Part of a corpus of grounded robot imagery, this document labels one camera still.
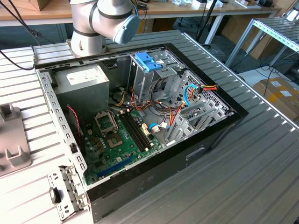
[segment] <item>metal table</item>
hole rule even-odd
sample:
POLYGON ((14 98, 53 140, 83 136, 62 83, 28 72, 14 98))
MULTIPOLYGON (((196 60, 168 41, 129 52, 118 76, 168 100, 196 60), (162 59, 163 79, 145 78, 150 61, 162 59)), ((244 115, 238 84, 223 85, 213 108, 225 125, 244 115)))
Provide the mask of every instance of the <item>metal table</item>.
POLYGON ((250 34, 253 27, 259 28, 260 31, 256 35, 251 45, 248 47, 246 52, 249 52, 256 45, 256 43, 259 41, 263 33, 270 35, 271 37, 275 38, 276 40, 284 44, 284 47, 270 63, 271 66, 279 59, 281 54, 287 48, 290 48, 296 52, 299 51, 299 24, 298 23, 290 22, 283 17, 252 19, 250 24, 247 26, 246 30, 244 31, 242 37, 240 38, 239 42, 237 43, 235 49, 233 50, 228 60, 226 61, 225 64, 226 66, 229 67, 231 63, 234 61, 237 53, 241 49, 242 45, 244 44, 247 36, 250 34))
MULTIPOLYGON (((213 151, 101 221, 120 223, 293 223, 299 215, 299 128, 187 34, 136 35, 111 51, 173 43, 249 115, 213 151)), ((66 44, 35 47, 39 62, 72 58, 66 44)), ((30 66, 30 48, 5 50, 30 66)), ((46 178, 68 163, 34 71, 0 58, 0 104, 21 108, 32 165, 0 178, 1 223, 60 223, 46 178)), ((88 211, 68 224, 92 223, 88 211)))

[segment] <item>blue drive bay latch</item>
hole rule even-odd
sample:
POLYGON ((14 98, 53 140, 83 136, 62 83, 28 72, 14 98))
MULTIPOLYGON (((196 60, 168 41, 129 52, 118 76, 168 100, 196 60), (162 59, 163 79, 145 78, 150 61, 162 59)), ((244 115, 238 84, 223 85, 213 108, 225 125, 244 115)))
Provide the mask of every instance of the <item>blue drive bay latch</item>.
POLYGON ((137 53, 135 57, 138 62, 145 67, 146 71, 155 71, 162 68, 162 66, 157 64, 154 58, 149 56, 146 52, 137 53))

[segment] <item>motherboard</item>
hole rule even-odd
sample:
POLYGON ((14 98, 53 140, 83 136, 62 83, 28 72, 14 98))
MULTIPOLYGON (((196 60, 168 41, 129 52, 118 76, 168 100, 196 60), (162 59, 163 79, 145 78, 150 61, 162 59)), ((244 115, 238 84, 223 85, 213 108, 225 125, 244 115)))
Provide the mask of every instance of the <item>motherboard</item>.
POLYGON ((87 185, 154 154, 162 148, 147 131, 137 110, 123 114, 98 113, 83 128, 87 185))

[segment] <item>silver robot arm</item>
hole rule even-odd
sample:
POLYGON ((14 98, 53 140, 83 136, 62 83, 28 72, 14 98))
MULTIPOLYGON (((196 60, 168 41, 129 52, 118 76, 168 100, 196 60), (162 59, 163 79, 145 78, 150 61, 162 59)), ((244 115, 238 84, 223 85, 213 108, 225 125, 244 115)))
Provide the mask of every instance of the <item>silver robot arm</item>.
POLYGON ((78 56, 104 53, 107 37, 128 43, 138 29, 130 0, 71 0, 74 32, 71 49, 78 56))

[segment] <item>table leg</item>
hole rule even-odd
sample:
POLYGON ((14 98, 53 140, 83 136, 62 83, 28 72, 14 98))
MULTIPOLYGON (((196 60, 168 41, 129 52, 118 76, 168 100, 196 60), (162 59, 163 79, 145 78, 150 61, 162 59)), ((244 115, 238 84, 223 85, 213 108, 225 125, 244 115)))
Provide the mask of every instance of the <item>table leg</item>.
POLYGON ((216 19, 214 21, 214 24, 213 24, 211 30, 210 30, 210 33, 206 38, 205 44, 211 44, 211 42, 216 34, 216 31, 217 31, 218 27, 220 26, 222 19, 223 19, 223 15, 216 16, 216 19))
POLYGON ((247 26, 246 30, 244 31, 243 35, 241 36, 239 42, 235 46, 235 49, 233 50, 233 52, 229 56, 228 60, 226 61, 225 65, 227 67, 230 67, 231 63, 234 61, 236 55, 238 54, 239 50, 241 49, 242 45, 244 44, 247 36, 250 34, 250 32, 253 28, 253 22, 254 22, 254 19, 252 19, 250 21, 249 25, 247 26))
POLYGON ((280 52, 275 56, 275 58, 271 61, 270 66, 272 66, 278 59, 279 57, 282 55, 282 53, 284 53, 284 51, 287 49, 287 46, 284 46, 280 52))
MULTIPOLYGON (((268 18, 273 18, 276 15, 276 13, 277 11, 271 12, 268 18)), ((247 48, 246 53, 250 52, 252 48, 255 47, 256 43, 261 39, 262 34, 263 31, 260 30, 255 36, 255 38, 253 39, 253 41, 251 42, 251 44, 249 45, 249 47, 247 48)))

